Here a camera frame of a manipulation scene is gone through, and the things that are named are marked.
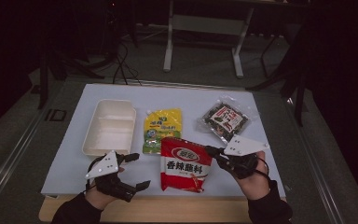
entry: white table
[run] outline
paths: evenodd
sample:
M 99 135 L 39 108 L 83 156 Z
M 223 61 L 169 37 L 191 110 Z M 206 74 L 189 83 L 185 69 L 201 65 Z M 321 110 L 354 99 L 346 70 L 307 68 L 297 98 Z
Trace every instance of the white table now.
M 196 119 L 209 110 L 222 95 L 229 95 L 237 99 L 241 105 L 256 109 L 255 100 L 250 92 L 200 90 L 161 87 L 139 87 L 121 85 L 89 84 L 83 90 L 76 111 L 72 117 L 62 144 L 51 164 L 45 184 L 41 190 L 44 195 L 73 195 L 85 189 L 88 167 L 94 158 L 82 152 L 82 145 L 90 124 L 95 106 L 102 99 L 130 100 L 136 110 L 135 130 L 131 145 L 131 153 L 140 153 L 138 161 L 130 162 L 124 167 L 125 172 L 119 175 L 122 182 L 135 185 L 136 183 L 151 180 L 150 187 L 137 195 L 143 196 L 191 196 L 191 197 L 225 197 L 241 196 L 240 188 L 226 171 L 220 169 L 213 160 L 212 169 L 207 176 L 202 193 L 187 192 L 179 189 L 161 190 L 160 187 L 160 157 L 159 155 L 144 155 L 144 120 L 147 110 L 179 107 L 183 115 L 182 138 L 214 147 L 224 147 L 224 143 L 213 133 L 201 133 L 195 130 Z M 256 141 L 268 142 L 263 124 L 260 119 L 254 120 L 241 133 L 242 136 Z M 269 176 L 278 181 L 281 197 L 285 197 L 282 181 L 273 159 L 272 153 L 266 150 L 266 159 L 269 165 Z

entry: dark curtain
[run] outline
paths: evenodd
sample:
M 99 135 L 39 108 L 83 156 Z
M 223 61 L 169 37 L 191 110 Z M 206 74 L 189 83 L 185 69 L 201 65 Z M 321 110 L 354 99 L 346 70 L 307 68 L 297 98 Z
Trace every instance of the dark curtain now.
M 31 88 L 39 46 L 87 60 L 76 17 L 66 0 L 0 0 L 0 118 Z
M 307 88 L 358 183 L 358 1 L 314 2 L 279 73 L 304 68 Z

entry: snack bag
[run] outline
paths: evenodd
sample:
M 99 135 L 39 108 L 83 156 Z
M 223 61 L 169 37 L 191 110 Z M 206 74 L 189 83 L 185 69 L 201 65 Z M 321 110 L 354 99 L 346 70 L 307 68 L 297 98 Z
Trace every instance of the snack bag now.
M 234 134 L 240 134 L 251 121 L 243 110 L 234 99 L 221 97 L 218 103 L 202 116 L 201 121 L 228 144 Z
M 144 123 L 143 153 L 160 154 L 161 139 L 182 135 L 182 112 L 179 108 L 151 112 Z
M 202 184 L 209 174 L 212 157 L 204 146 L 184 139 L 161 140 L 161 188 L 167 187 L 203 192 Z

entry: dark background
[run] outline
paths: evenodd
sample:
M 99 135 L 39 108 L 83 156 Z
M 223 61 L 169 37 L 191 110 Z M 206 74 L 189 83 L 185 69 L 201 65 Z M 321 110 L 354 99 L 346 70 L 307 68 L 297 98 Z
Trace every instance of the dark background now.
M 134 14 L 120 11 L 121 16 L 144 25 L 166 23 L 168 1 L 134 3 Z M 283 63 L 290 69 L 310 68 L 307 88 L 313 92 L 358 183 L 358 1 L 320 1 L 314 6 Z M 64 0 L 0 1 L 0 117 L 32 88 L 27 75 L 39 67 L 41 40 L 47 39 L 51 48 L 83 60 L 87 60 L 89 50 L 103 52 L 115 47 L 104 32 L 105 7 L 104 1 L 91 5 Z M 216 11 L 215 7 L 196 4 L 179 6 L 178 10 L 185 14 L 244 16 L 244 8 L 219 8 Z M 285 22 L 304 21 L 303 13 L 280 17 L 287 14 L 284 10 L 257 10 L 250 33 L 269 36 L 281 32 Z

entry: rectangular food tray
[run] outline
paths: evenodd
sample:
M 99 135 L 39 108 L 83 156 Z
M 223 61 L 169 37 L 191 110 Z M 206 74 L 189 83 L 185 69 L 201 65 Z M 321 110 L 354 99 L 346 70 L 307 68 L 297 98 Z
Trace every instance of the rectangular food tray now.
M 130 154 L 136 111 L 130 101 L 101 100 L 91 118 L 83 153 L 103 156 L 111 150 Z

